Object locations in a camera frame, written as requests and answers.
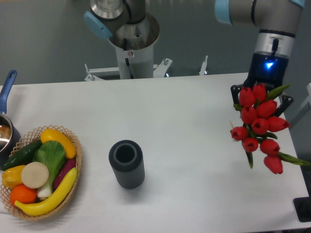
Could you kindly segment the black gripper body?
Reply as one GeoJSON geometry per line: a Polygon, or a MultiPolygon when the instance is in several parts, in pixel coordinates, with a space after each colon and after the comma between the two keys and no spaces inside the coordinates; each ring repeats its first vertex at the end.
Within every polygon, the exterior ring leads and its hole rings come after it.
{"type": "Polygon", "coordinates": [[[266,90],[270,91],[282,86],[288,62],[287,57],[254,53],[243,87],[253,88],[254,85],[263,83],[266,90]]]}

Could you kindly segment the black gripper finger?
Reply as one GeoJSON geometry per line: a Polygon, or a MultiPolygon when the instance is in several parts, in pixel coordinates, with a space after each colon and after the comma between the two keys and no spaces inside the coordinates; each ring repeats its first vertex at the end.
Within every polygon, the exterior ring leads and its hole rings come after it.
{"type": "Polygon", "coordinates": [[[230,91],[231,91],[234,104],[239,104],[239,93],[242,88],[243,88],[243,84],[235,84],[231,86],[230,91]]]}
{"type": "Polygon", "coordinates": [[[279,96],[280,99],[280,106],[277,107],[274,116],[280,117],[281,114],[283,114],[286,109],[293,103],[294,99],[293,97],[287,95],[286,93],[282,93],[279,96]]]}

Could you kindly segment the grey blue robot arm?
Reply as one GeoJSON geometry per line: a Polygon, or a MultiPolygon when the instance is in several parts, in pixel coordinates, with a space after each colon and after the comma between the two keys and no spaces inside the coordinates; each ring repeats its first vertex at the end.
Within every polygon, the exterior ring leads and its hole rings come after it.
{"type": "MultiPolygon", "coordinates": [[[[218,0],[214,5],[215,16],[221,23],[259,27],[243,86],[252,88],[263,84],[268,100],[281,97],[276,116],[292,103],[283,93],[282,83],[304,6],[302,0],[218,0]]],[[[94,34],[114,46],[122,79],[165,74],[164,65],[154,68],[154,44],[160,28],[158,21],[146,12],[145,1],[92,0],[84,21],[94,34]]]]}

